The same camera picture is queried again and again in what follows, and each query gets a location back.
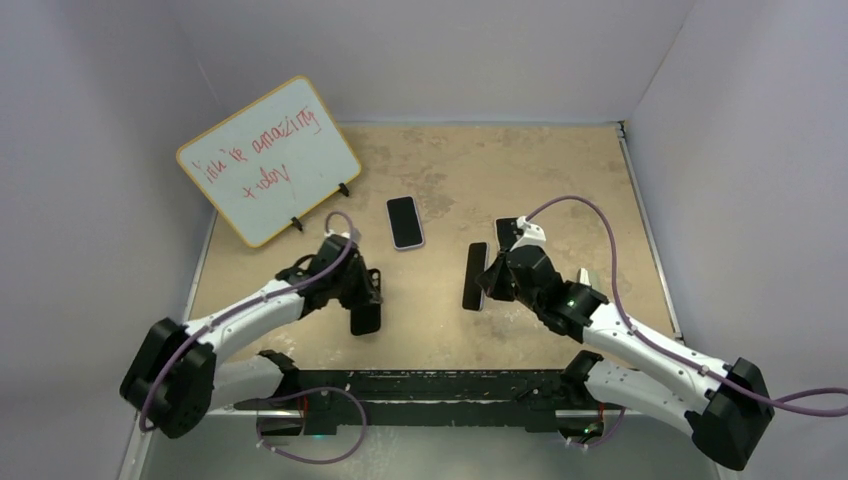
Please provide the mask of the black phone case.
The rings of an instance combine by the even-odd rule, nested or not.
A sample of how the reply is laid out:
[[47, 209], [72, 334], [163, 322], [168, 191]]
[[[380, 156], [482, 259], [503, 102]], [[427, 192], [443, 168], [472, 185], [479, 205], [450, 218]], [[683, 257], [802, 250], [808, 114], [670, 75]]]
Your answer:
[[350, 311], [350, 333], [364, 336], [376, 333], [382, 326], [382, 305], [371, 303], [353, 308]]

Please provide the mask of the silver-edged phone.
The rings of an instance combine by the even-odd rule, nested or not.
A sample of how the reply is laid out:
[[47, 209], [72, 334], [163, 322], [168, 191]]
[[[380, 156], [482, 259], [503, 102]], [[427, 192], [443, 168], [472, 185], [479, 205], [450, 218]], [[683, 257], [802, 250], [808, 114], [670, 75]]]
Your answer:
[[477, 277], [486, 269], [488, 254], [487, 242], [474, 242], [468, 247], [461, 302], [465, 310], [481, 311], [483, 308], [484, 294], [477, 283]]

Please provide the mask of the black phone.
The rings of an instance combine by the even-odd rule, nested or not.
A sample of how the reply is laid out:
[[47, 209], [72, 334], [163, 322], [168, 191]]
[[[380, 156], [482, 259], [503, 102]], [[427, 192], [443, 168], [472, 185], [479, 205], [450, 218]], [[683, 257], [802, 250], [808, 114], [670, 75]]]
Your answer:
[[522, 237], [523, 231], [517, 225], [516, 217], [501, 217], [494, 221], [498, 251], [510, 251]]

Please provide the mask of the lilac phone case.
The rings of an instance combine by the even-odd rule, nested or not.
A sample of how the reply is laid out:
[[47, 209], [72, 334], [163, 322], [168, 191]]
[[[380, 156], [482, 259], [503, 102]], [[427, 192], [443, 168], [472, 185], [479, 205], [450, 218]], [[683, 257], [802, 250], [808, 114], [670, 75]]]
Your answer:
[[419, 211], [411, 196], [386, 201], [393, 247], [398, 251], [422, 247], [425, 243]]

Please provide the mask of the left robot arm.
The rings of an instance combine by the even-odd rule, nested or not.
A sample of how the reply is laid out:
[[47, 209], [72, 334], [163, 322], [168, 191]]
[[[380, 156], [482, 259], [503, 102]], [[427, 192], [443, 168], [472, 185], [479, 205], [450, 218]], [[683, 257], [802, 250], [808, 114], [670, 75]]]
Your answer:
[[337, 301], [350, 313], [352, 335], [381, 327], [382, 276], [356, 242], [328, 234], [319, 250], [275, 274], [258, 291], [206, 317], [154, 323], [119, 387], [139, 413], [142, 432], [179, 438], [223, 400], [223, 364], [277, 328]]

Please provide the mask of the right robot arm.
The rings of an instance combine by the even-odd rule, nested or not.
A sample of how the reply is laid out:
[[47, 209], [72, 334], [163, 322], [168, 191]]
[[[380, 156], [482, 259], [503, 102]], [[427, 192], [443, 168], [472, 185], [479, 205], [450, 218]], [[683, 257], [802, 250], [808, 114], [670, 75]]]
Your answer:
[[564, 376], [561, 392], [576, 407], [613, 403], [688, 435], [696, 448], [730, 470], [743, 470], [774, 417], [774, 409], [731, 387], [763, 397], [761, 369], [692, 350], [636, 321], [592, 287], [565, 280], [538, 246], [501, 252], [476, 279], [489, 298], [518, 301], [552, 332], [608, 353]]

